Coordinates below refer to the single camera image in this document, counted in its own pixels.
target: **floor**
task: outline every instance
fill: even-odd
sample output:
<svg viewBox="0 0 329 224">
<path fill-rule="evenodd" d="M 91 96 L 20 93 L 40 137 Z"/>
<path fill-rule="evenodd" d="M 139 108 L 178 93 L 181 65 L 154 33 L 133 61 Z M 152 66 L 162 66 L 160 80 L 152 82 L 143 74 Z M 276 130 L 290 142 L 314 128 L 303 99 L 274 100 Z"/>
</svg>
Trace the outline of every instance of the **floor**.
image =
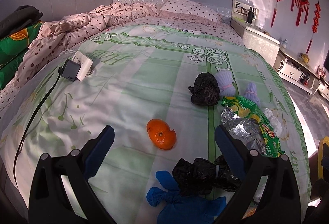
<svg viewBox="0 0 329 224">
<path fill-rule="evenodd" d="M 306 128 L 306 130 L 307 128 L 309 129 L 315 146 L 318 148 L 320 140 L 325 136 L 329 136 L 329 101 L 323 98 L 319 93 L 316 93 L 313 98 L 311 98 L 304 90 L 294 84 L 286 80 L 282 81 L 294 101 L 295 107 L 298 107 L 305 120 L 303 121 L 300 119 L 303 130 L 304 128 Z M 308 130 L 304 130 L 304 135 L 306 137 L 307 134 L 305 133 L 308 133 Z"/>
</svg>

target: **pink blanket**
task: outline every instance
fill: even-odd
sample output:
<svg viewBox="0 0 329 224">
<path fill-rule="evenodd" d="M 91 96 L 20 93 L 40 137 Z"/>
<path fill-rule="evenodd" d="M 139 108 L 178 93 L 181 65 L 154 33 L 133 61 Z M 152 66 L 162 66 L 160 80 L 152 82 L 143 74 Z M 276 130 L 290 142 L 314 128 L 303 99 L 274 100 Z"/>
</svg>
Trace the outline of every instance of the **pink blanket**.
<svg viewBox="0 0 329 224">
<path fill-rule="evenodd" d="M 59 54 L 86 38 L 144 16 L 153 16 L 157 8 L 153 4 L 101 5 L 91 12 L 65 16 L 60 21 L 42 24 L 37 38 L 32 41 L 16 73 L 15 85 L 22 87 L 47 63 Z"/>
</svg>

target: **orange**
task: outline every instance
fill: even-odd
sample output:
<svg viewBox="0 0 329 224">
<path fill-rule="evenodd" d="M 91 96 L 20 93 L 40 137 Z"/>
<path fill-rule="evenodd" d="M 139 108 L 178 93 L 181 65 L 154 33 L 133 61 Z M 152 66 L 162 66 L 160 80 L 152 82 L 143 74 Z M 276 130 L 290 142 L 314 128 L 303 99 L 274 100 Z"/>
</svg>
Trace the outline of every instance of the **orange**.
<svg viewBox="0 0 329 224">
<path fill-rule="evenodd" d="M 175 130 L 161 119 L 151 119 L 146 125 L 147 133 L 152 142 L 160 149 L 170 150 L 176 143 Z"/>
</svg>

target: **metal screw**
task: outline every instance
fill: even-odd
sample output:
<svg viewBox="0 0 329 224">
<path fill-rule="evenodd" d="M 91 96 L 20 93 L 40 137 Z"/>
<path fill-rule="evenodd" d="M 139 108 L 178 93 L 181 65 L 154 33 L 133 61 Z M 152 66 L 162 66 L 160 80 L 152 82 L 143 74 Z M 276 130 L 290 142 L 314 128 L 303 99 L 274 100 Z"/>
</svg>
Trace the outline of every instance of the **metal screw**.
<svg viewBox="0 0 329 224">
<path fill-rule="evenodd" d="M 43 154 L 40 156 L 40 158 L 41 158 L 42 160 L 47 159 L 47 157 L 48 157 L 48 154 L 47 154 L 47 153 L 43 153 Z"/>
<path fill-rule="evenodd" d="M 281 158 L 284 160 L 284 161 L 287 161 L 288 160 L 288 155 L 280 155 L 281 156 Z"/>
<path fill-rule="evenodd" d="M 71 151 L 72 156 L 77 156 L 79 153 L 80 153 L 79 149 L 74 149 L 74 150 Z"/>
<path fill-rule="evenodd" d="M 257 156 L 257 155 L 258 155 L 257 150 L 250 150 L 249 153 L 250 153 L 252 156 Z"/>
</svg>

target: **black plastic bag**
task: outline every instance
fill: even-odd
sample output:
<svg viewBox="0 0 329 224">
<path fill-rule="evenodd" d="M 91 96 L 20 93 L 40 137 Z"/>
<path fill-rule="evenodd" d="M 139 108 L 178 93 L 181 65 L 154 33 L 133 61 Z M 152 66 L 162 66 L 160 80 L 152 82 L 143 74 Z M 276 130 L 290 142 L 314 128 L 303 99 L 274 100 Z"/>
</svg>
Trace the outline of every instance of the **black plastic bag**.
<svg viewBox="0 0 329 224">
<path fill-rule="evenodd" d="M 203 158 L 196 158 L 193 164 L 181 158 L 172 170 L 172 176 L 181 196 L 207 195 L 213 189 L 216 166 Z"/>
<path fill-rule="evenodd" d="M 211 73 L 201 73 L 189 86 L 192 93 L 191 102 L 200 106 L 213 106 L 219 101 L 219 87 L 216 78 Z"/>
<path fill-rule="evenodd" d="M 224 156 L 218 156 L 214 163 L 215 165 L 219 165 L 219 172 L 213 186 L 225 191 L 236 191 L 240 187 L 242 181 L 233 176 Z"/>
</svg>

